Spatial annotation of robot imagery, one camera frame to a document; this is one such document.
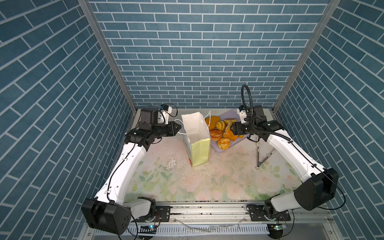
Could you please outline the paper gift bag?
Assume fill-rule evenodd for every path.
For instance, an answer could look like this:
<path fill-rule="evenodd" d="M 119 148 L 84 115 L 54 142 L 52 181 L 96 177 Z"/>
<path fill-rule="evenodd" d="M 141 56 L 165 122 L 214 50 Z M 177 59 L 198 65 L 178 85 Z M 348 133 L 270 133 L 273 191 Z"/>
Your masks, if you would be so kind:
<path fill-rule="evenodd" d="M 209 162 L 211 136 L 205 117 L 200 113 L 181 115 L 182 133 L 188 158 L 192 167 Z"/>

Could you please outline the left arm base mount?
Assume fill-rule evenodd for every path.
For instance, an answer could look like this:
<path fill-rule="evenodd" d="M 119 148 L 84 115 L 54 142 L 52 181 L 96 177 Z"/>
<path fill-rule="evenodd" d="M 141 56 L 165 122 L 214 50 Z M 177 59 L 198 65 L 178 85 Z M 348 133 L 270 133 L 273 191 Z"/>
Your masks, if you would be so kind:
<path fill-rule="evenodd" d="M 155 199 L 139 197 L 139 216 L 138 222 L 169 222 L 171 216 L 171 206 L 158 205 Z"/>

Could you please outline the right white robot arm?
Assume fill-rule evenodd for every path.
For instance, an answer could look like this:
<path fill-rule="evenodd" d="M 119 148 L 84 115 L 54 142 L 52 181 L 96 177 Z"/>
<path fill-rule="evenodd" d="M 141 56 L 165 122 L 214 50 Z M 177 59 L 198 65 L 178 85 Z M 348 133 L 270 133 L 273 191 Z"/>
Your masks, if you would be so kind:
<path fill-rule="evenodd" d="M 303 208 L 311 211 L 335 197 L 339 174 L 326 169 L 289 136 L 283 126 L 273 120 L 253 127 L 236 122 L 230 127 L 234 135 L 257 135 L 277 150 L 298 174 L 302 184 L 292 192 L 265 201 L 264 214 L 271 221 L 287 210 Z"/>

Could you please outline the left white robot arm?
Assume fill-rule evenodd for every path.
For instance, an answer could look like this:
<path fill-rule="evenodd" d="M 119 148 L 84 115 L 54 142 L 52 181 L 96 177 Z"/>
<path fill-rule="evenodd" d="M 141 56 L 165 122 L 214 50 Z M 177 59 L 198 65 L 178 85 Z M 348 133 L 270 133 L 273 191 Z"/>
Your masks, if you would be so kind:
<path fill-rule="evenodd" d="M 126 190 L 139 162 L 156 139 L 174 137 L 181 125 L 174 121 L 143 129 L 132 129 L 126 134 L 123 151 L 111 174 L 94 198 L 85 199 L 81 210 L 90 228 L 122 235 L 130 222 L 156 217 L 155 199 L 139 197 L 124 206 Z"/>

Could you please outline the square orange toast bread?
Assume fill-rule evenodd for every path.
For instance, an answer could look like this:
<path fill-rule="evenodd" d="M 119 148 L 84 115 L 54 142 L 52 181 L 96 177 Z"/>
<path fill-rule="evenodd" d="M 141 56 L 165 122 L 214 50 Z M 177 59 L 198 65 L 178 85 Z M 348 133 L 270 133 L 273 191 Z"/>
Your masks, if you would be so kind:
<path fill-rule="evenodd" d="M 233 123 L 229 123 L 226 127 L 226 129 L 224 130 L 224 134 L 223 134 L 223 137 L 224 138 L 229 138 L 231 141 L 235 141 L 238 136 L 234 135 L 234 133 L 232 132 L 231 130 L 231 126 L 232 126 Z"/>

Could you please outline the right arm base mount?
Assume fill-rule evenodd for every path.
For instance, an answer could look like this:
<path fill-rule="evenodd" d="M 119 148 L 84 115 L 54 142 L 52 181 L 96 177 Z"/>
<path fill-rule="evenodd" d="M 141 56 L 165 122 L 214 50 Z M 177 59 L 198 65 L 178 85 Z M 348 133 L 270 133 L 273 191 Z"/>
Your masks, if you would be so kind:
<path fill-rule="evenodd" d="M 277 222 L 277 221 L 290 221 L 291 216 L 288 211 L 285 212 L 276 212 L 270 207 L 248 204 L 245 206 L 245 210 L 248 212 L 252 222 Z"/>

